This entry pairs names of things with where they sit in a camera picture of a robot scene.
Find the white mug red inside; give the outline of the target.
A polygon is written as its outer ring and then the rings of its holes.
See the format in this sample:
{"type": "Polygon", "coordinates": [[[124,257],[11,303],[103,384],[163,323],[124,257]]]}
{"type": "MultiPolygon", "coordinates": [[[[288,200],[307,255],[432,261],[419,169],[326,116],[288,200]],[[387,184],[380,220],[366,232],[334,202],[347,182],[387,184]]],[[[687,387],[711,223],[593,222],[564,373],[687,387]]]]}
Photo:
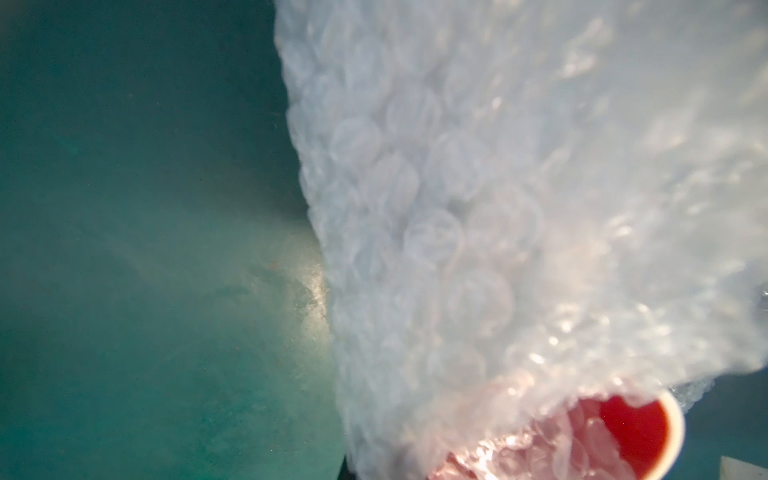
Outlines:
{"type": "Polygon", "coordinates": [[[581,398],[514,432],[449,452],[431,479],[662,479],[685,437],[684,413],[664,391],[581,398]]]}

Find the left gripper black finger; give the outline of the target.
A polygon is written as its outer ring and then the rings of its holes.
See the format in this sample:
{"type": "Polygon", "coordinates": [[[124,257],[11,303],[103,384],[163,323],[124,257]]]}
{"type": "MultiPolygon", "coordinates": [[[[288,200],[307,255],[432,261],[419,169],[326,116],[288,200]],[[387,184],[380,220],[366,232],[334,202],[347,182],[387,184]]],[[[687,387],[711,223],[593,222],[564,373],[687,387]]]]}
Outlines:
{"type": "Polygon", "coordinates": [[[337,480],[357,480],[356,474],[350,469],[347,457],[342,460],[337,480]]]}

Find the clear bubble wrap sheet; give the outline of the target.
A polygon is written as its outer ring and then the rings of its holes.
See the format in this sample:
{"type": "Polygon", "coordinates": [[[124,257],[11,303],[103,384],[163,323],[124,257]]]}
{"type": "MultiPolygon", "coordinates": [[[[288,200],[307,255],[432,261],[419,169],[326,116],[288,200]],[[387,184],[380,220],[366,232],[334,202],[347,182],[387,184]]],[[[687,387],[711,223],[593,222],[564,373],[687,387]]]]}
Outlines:
{"type": "Polygon", "coordinates": [[[763,1],[279,1],[360,479],[627,479],[578,409],[767,363],[763,1]]]}

